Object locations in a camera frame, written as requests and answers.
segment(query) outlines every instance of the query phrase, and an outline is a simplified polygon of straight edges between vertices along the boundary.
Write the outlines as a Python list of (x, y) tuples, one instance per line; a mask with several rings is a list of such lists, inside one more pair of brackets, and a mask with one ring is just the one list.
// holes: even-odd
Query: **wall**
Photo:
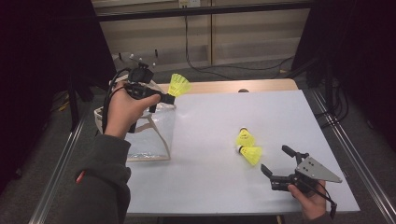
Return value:
[[(258, 0), (202, 0), (201, 6), (262, 4)], [(97, 14), (178, 8), (178, 1), (135, 4), (120, 7), (97, 7)], [(213, 16), (190, 16), (189, 47), (204, 46), (206, 59), (216, 63), (221, 50), (230, 44), (260, 44), (279, 39), (299, 38), (309, 9), (249, 12)], [(101, 22), (107, 44), (114, 54), (155, 49), (185, 48), (184, 18), (146, 19)], [(288, 49), (294, 54), (298, 40)]]

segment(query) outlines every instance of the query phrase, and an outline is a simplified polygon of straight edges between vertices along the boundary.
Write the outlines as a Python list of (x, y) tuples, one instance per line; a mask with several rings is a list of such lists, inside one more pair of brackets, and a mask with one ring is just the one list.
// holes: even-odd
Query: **gray sleeve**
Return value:
[(130, 144), (109, 135), (96, 137), (93, 149), (81, 164), (76, 183), (58, 223), (123, 223), (131, 194), (131, 170), (125, 167)]
[(321, 217), (317, 217), (312, 220), (304, 220), (304, 224), (332, 224), (332, 219), (329, 214), (325, 213)]

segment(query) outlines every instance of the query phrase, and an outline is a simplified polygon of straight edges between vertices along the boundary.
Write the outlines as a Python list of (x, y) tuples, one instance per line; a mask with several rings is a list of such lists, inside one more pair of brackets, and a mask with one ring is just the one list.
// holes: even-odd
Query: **table surface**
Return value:
[[(250, 93), (237, 93), (240, 89)], [(252, 167), (236, 153), (234, 139), (241, 126), (248, 126), (256, 136), (263, 148), (261, 162), (275, 175), (294, 172), (295, 160), (281, 151), (282, 145), (288, 145), (309, 152), (344, 179), (303, 93), (291, 79), (191, 83), (190, 94), (178, 97), (176, 105), (172, 159), (127, 162), (132, 169), (130, 215), (300, 211), (288, 192), (271, 190), (259, 164)], [(327, 188), (338, 211), (360, 210), (345, 180)]]
[[(163, 90), (168, 90), (169, 84), (159, 84)], [(193, 82), (188, 94), (194, 93), (216, 93), (216, 92), (238, 92), (241, 89), (249, 92), (255, 91), (296, 91), (296, 83), (292, 79), (262, 79), (242, 81), (214, 81)]]

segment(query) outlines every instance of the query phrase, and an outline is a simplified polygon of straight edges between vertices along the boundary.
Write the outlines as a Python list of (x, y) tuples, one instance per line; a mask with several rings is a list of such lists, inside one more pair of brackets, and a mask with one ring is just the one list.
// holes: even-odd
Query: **black cable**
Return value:
[(189, 67), (192, 68), (192, 69), (194, 69), (194, 70), (197, 71), (197, 72), (200, 72), (200, 73), (210, 73), (210, 74), (214, 74), (214, 75), (219, 76), (219, 77), (224, 77), (224, 78), (227, 78), (227, 79), (230, 79), (230, 80), (235, 80), (234, 78), (226, 77), (226, 76), (224, 76), (224, 75), (222, 75), (222, 74), (218, 74), (218, 73), (214, 73), (214, 72), (202, 71), (202, 70), (200, 70), (200, 69), (194, 67), (194, 66), (191, 64), (191, 62), (190, 62), (190, 55), (189, 55), (189, 39), (188, 39), (189, 23), (188, 23), (188, 21), (187, 21), (187, 16), (184, 17), (184, 22), (185, 22), (185, 24), (186, 24), (186, 61), (187, 61), (187, 64), (189, 65)]
[(240, 67), (240, 66), (234, 66), (234, 65), (212, 65), (212, 66), (206, 66), (206, 67), (197, 68), (197, 67), (194, 67), (191, 64), (191, 62), (190, 62), (189, 38), (188, 38), (189, 22), (187, 20), (187, 16), (184, 17), (184, 21), (185, 21), (185, 25), (186, 25), (186, 36), (185, 36), (185, 38), (186, 38), (186, 61), (187, 61), (187, 64), (189, 65), (189, 67), (194, 69), (197, 72), (214, 74), (214, 75), (217, 75), (217, 76), (220, 76), (220, 77), (224, 77), (224, 78), (227, 78), (227, 79), (230, 79), (230, 80), (235, 80), (234, 78), (226, 77), (226, 76), (224, 76), (222, 74), (219, 74), (219, 73), (207, 72), (207, 71), (203, 71), (203, 70), (210, 69), (210, 68), (218, 68), (218, 67), (219, 68), (236, 68), (236, 69), (244, 69), (244, 70), (252, 70), (252, 71), (264, 71), (264, 70), (270, 70), (270, 69), (277, 68), (277, 67), (279, 67), (279, 69), (280, 69), (280, 66), (283, 63), (285, 63), (286, 61), (288, 61), (288, 60), (290, 60), (290, 59), (292, 59), (294, 57), (294, 56), (291, 56), (291, 57), (283, 60), (281, 63), (279, 63), (277, 65), (274, 65), (274, 66), (271, 66), (271, 67), (266, 67), (266, 68), (246, 68), (246, 67)]
[(116, 93), (117, 91), (122, 90), (122, 89), (125, 89), (125, 87), (122, 86), (122, 87), (116, 88), (113, 92), (111, 92), (111, 94), (110, 94), (110, 100), (111, 100), (111, 98), (113, 97), (114, 93)]
[(291, 56), (291, 57), (289, 57), (287, 59), (284, 59), (282, 62), (280, 62), (280, 64), (278, 64), (276, 66), (276, 67), (278, 67), (277, 74), (274, 77), (271, 77), (270, 79), (274, 79), (274, 78), (278, 77), (280, 75), (280, 70), (281, 70), (282, 64), (284, 64), (285, 62), (287, 62), (288, 60), (293, 59), (293, 58), (294, 58), (294, 56)]
[(106, 130), (106, 127), (107, 127), (107, 114), (108, 114), (108, 107), (110, 105), (110, 99), (111, 99), (111, 96), (112, 96), (111, 92), (113, 90), (113, 87), (114, 87), (114, 84), (116, 83), (117, 78), (119, 77), (119, 75), (122, 72), (125, 72), (125, 71), (131, 72), (131, 68), (127, 67), (127, 68), (123, 68), (120, 71), (118, 71), (117, 74), (111, 80), (110, 85), (108, 86), (106, 97), (105, 97), (105, 100), (104, 100), (104, 103), (103, 103), (103, 113), (102, 113), (102, 130), (103, 130), (103, 133), (105, 133), (105, 130)]
[(306, 187), (308, 187), (308, 188), (311, 189), (312, 191), (314, 191), (318, 196), (320, 196), (320, 197), (324, 198), (325, 200), (329, 201), (329, 203), (331, 204), (330, 217), (331, 217), (332, 219), (334, 219), (335, 211), (336, 211), (336, 209), (337, 209), (337, 203), (335, 203), (335, 202), (332, 200), (332, 197), (330, 197), (330, 194), (329, 194), (329, 192), (326, 190), (326, 188), (318, 182), (318, 184), (320, 184), (320, 185), (324, 188), (324, 190), (326, 191), (326, 194), (328, 194), (329, 197), (326, 196), (325, 194), (319, 192), (317, 189), (312, 188), (310, 185), (306, 184), (306, 183), (305, 183), (304, 181), (302, 181), (301, 179), (298, 179), (297, 181), (298, 181), (299, 183), (305, 185)]
[(348, 102), (348, 99), (347, 99), (347, 93), (344, 90), (343, 90), (343, 95), (344, 95), (344, 100), (346, 102), (346, 112), (344, 113), (343, 117), (340, 118), (340, 116), (342, 114), (342, 103), (341, 103), (340, 112), (332, 120), (329, 120), (328, 122), (322, 124), (320, 126), (320, 129), (324, 129), (324, 128), (328, 127), (328, 126), (340, 123), (344, 118), (347, 117), (347, 115), (349, 113), (349, 102)]
[(340, 91), (340, 86), (338, 86), (336, 91), (335, 91), (335, 96), (336, 96), (335, 104), (332, 105), (331, 108), (328, 108), (326, 111), (324, 111), (322, 113), (314, 114), (316, 119), (322, 117), (323, 115), (331, 114), (332, 111), (335, 112), (335, 110), (338, 109), (338, 106), (341, 106), (341, 110), (342, 110), (341, 98), (339, 97), (339, 91)]

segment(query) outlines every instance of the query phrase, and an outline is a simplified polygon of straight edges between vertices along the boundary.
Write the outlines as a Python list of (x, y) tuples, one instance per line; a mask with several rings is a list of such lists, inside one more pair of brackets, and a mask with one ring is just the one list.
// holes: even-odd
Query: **shuttlecock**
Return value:
[(190, 90), (190, 82), (184, 78), (182, 75), (173, 74), (171, 78), (171, 83), (169, 85), (168, 93), (175, 97)]
[(236, 144), (238, 146), (243, 146), (243, 147), (253, 147), (254, 146), (254, 137), (248, 132), (247, 128), (241, 128), (241, 131), (238, 134), (238, 137), (236, 137)]
[(259, 162), (260, 157), (262, 156), (262, 148), (261, 147), (241, 147), (238, 146), (237, 150), (241, 153), (245, 159), (252, 165), (256, 165)]

